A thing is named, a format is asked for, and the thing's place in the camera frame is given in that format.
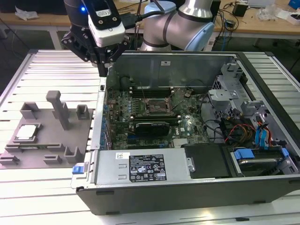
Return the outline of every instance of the metal bracket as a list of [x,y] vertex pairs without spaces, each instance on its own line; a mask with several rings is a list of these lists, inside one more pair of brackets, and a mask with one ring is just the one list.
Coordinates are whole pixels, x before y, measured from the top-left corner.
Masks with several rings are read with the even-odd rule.
[[193,158],[187,158],[187,166],[188,166],[188,170],[193,173],[195,172],[195,166],[194,166],[194,161]]

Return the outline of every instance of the white label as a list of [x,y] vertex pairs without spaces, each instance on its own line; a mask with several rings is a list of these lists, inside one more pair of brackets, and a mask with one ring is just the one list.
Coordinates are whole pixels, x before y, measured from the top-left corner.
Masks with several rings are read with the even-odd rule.
[[161,66],[170,66],[171,65],[171,61],[161,61],[160,65]]
[[130,152],[117,152],[116,159],[129,159]]
[[165,173],[155,173],[155,174],[157,174],[158,177],[165,177]]
[[104,10],[96,11],[96,14],[99,17],[105,17],[111,15],[112,13],[109,9],[104,9]]

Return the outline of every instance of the blue connector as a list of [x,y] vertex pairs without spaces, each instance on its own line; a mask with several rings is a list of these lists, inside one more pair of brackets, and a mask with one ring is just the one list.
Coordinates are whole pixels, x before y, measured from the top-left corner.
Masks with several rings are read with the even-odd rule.
[[73,166],[72,174],[84,174],[84,166],[83,165]]
[[282,148],[281,151],[285,158],[289,156],[289,152],[287,151],[286,148]]
[[251,149],[237,149],[234,152],[234,156],[237,160],[245,158],[255,158]]

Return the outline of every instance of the gray plastic post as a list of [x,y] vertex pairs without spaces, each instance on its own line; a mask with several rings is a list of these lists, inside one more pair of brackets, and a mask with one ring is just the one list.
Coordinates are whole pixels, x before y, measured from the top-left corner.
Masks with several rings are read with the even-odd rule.
[[58,143],[58,144],[53,144],[53,146],[48,146],[47,149],[49,151],[64,151],[65,150],[65,146],[62,143]]
[[7,144],[5,146],[5,150],[9,153],[11,152],[23,152],[23,150],[20,148],[20,144]]
[[68,163],[78,163],[82,161],[82,154],[79,151],[79,148],[76,147],[74,154],[70,151],[69,147],[66,147],[64,158],[67,160]]
[[60,101],[60,92],[58,90],[50,90],[47,93],[46,99],[53,105],[56,117],[59,119],[60,124],[64,130],[69,128],[69,120],[66,116],[66,111],[64,110]]
[[38,111],[38,106],[35,102],[24,102],[22,108],[20,109],[20,113],[23,115],[24,119],[34,119],[37,118],[34,115],[35,111]]
[[16,165],[20,160],[16,156],[0,156],[0,164]]
[[62,160],[59,155],[44,155],[46,164],[61,164]]
[[78,105],[76,108],[76,114],[79,120],[90,119],[90,113],[87,105]]

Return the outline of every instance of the barcode sticker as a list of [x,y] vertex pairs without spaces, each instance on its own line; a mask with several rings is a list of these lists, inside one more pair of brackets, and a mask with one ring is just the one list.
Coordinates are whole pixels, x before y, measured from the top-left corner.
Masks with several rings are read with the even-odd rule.
[[129,159],[130,152],[117,152],[116,159]]
[[161,66],[169,66],[169,65],[171,65],[171,61],[161,61],[160,65]]

